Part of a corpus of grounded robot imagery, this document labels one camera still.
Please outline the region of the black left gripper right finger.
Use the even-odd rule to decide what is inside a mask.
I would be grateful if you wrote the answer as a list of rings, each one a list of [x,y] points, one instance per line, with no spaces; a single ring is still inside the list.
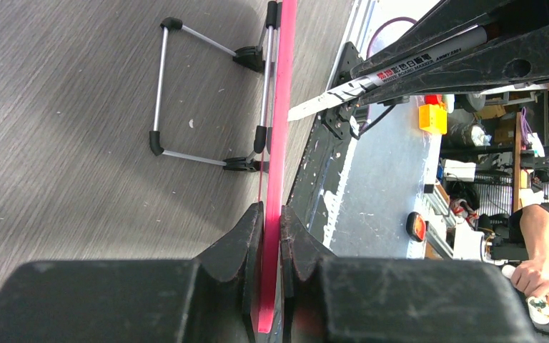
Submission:
[[[501,271],[482,262],[339,257],[281,216],[284,342],[534,342]]]

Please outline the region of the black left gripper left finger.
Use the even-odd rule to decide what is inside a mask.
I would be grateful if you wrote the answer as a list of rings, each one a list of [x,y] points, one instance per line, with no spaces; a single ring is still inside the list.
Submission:
[[[22,264],[0,289],[0,342],[255,342],[263,212],[193,259]]]

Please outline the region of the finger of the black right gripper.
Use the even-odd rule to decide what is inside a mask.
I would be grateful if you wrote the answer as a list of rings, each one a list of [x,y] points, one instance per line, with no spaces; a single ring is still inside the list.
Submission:
[[[477,25],[493,24],[498,33],[526,28],[533,20],[545,21],[544,1],[439,1],[396,42],[351,70],[353,79],[365,76]]]
[[[402,76],[361,96],[358,102],[366,105],[406,95],[478,93],[525,82],[549,82],[549,25],[494,39]]]

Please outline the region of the white whiteboard marker pen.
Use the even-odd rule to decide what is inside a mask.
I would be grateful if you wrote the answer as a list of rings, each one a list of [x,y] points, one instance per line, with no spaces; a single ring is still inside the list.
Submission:
[[[449,59],[464,50],[484,44],[487,40],[485,28],[476,26],[399,62],[365,76],[346,81],[313,99],[298,104],[288,111],[287,120],[300,120],[319,111],[347,103],[376,87],[383,86],[403,76],[414,74],[433,64],[439,64],[441,61]]]

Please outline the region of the bystander forearm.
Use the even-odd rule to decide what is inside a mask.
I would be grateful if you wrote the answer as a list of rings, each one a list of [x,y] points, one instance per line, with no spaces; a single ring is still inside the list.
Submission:
[[[520,230],[529,260],[549,267],[549,211],[536,204],[523,207]]]

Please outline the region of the bystander hand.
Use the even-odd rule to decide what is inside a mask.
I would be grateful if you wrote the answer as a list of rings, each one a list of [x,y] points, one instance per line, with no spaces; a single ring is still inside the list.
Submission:
[[[527,297],[549,295],[549,261],[532,259],[522,262],[515,268],[510,281]]]

